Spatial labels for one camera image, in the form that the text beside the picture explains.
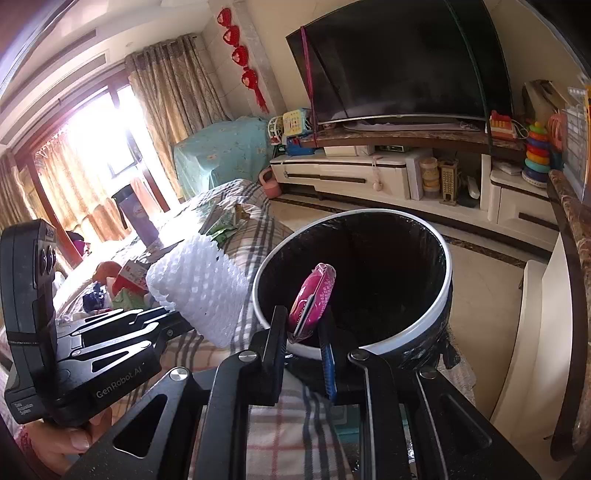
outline human hand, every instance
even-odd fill
[[[92,417],[86,430],[65,429],[42,420],[27,423],[25,428],[37,458],[55,473],[63,475],[72,465],[66,455],[85,453],[110,428],[112,419],[113,412],[109,407]]]

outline purple thermos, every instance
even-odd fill
[[[146,247],[153,244],[158,238],[158,229],[150,221],[148,213],[140,203],[131,185],[126,185],[120,189],[112,198],[119,209],[123,228],[127,228],[127,223],[123,217],[123,214],[125,214],[142,243]]]

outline marble countertop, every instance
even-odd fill
[[[587,299],[587,367],[577,420],[573,429],[573,446],[579,451],[591,437],[591,209],[580,202],[562,172],[551,170],[549,176],[576,244]]]
[[[456,142],[468,142],[475,144],[487,144],[488,137],[483,131],[458,131],[458,130],[402,130],[402,131],[353,131],[342,127],[320,130],[316,133],[318,142],[330,140],[352,140],[357,138],[425,138],[434,140],[449,140]],[[302,138],[302,142],[313,140],[312,135]],[[520,140],[510,141],[495,138],[493,145],[499,148],[523,151],[524,144]]]

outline red chinese knot decoration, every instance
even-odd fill
[[[244,45],[238,45],[234,52],[232,52],[232,60],[241,67],[248,65],[248,50]]]
[[[248,67],[248,49],[244,45],[240,45],[240,29],[236,25],[231,25],[232,12],[229,8],[224,8],[217,16],[217,23],[228,29],[223,35],[223,40],[228,45],[236,47],[232,52],[232,60],[244,68],[242,74],[242,83],[244,86],[255,92],[256,102],[263,113],[269,113],[267,103],[262,95],[261,89],[258,86],[258,76],[256,72]]]
[[[224,8],[217,16],[217,23],[223,27],[229,27],[232,25],[232,10],[228,7]]]
[[[263,97],[261,89],[258,87],[258,77],[253,69],[245,68],[242,74],[242,83],[246,88],[250,88],[255,92],[256,102],[264,113],[269,113],[265,97]]]
[[[240,43],[240,30],[238,30],[236,25],[230,25],[222,38],[228,45],[237,47]]]

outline pink watering can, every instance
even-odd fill
[[[259,173],[259,181],[261,182],[263,190],[265,190],[265,194],[270,199],[277,198],[279,195],[281,195],[281,187],[273,175],[273,170],[271,167],[267,167],[265,170]]]

